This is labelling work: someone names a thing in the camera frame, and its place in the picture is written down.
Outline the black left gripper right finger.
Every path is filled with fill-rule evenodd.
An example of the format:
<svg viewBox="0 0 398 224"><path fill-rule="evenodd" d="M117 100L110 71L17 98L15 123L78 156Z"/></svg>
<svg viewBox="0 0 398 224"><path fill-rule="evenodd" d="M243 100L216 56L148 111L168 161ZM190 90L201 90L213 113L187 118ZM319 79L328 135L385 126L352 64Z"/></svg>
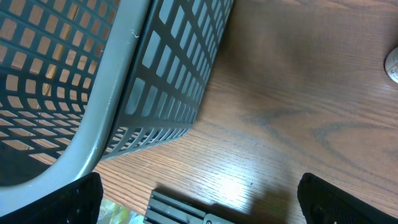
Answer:
<svg viewBox="0 0 398 224"><path fill-rule="evenodd" d="M397 224L397 218L309 172L299 182L297 198L307 223Z"/></svg>

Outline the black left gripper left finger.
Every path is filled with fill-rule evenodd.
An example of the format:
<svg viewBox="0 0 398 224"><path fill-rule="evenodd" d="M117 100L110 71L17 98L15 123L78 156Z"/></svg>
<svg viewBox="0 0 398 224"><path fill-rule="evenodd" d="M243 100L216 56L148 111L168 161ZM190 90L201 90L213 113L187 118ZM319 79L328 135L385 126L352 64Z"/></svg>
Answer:
<svg viewBox="0 0 398 224"><path fill-rule="evenodd" d="M14 212L1 217L1 223L96 223L103 184L92 172Z"/></svg>

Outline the green lid white jar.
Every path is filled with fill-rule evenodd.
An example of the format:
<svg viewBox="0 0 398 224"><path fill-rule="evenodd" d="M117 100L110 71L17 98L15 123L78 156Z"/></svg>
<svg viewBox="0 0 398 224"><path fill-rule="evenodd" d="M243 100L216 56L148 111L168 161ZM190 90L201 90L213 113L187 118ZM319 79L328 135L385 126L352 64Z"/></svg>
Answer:
<svg viewBox="0 0 398 224"><path fill-rule="evenodd" d="M384 69L387 76L394 82L398 83L398 48L392 50L386 57Z"/></svg>

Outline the grey plastic mesh basket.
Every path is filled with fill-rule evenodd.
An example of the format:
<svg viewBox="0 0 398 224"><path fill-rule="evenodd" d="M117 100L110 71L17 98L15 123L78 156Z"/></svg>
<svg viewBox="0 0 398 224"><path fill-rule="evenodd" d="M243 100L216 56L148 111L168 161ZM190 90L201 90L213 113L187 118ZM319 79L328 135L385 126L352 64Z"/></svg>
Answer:
<svg viewBox="0 0 398 224"><path fill-rule="evenodd" d="M1 215L193 126L233 0L1 0Z"/></svg>

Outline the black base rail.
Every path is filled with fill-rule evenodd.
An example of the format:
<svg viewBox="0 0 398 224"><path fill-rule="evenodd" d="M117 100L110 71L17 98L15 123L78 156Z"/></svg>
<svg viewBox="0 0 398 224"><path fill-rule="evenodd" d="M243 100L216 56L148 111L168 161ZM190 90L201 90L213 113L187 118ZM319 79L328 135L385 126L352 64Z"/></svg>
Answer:
<svg viewBox="0 0 398 224"><path fill-rule="evenodd" d="M233 224L231 220L217 216L204 208L184 200L153 190L150 195L143 223L151 224Z"/></svg>

